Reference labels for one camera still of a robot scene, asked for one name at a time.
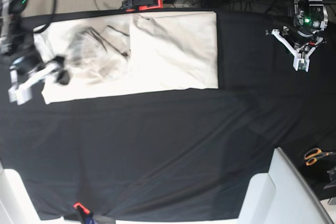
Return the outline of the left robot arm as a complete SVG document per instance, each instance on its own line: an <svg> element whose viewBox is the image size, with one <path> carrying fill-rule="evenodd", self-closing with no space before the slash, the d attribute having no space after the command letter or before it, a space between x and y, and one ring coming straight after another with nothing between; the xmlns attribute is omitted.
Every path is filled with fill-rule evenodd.
<svg viewBox="0 0 336 224"><path fill-rule="evenodd" d="M318 47L327 43L324 31L328 26L328 13L323 0L287 0L286 22L274 19L276 28L266 30L266 35L274 36L293 56L295 71L309 71L310 57Z"/></svg>

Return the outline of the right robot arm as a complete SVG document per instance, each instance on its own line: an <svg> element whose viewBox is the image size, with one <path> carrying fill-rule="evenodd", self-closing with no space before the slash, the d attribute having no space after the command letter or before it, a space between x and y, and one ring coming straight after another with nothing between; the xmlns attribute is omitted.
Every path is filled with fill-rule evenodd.
<svg viewBox="0 0 336 224"><path fill-rule="evenodd" d="M32 86L52 77L55 82L68 84L70 76L65 69L65 58L57 55L44 62L34 43L34 34L44 32L51 24L57 6L53 0L52 13L37 31L22 25L22 12L28 0L1 0L1 64L8 66L11 87L10 102L22 105L32 98Z"/></svg>

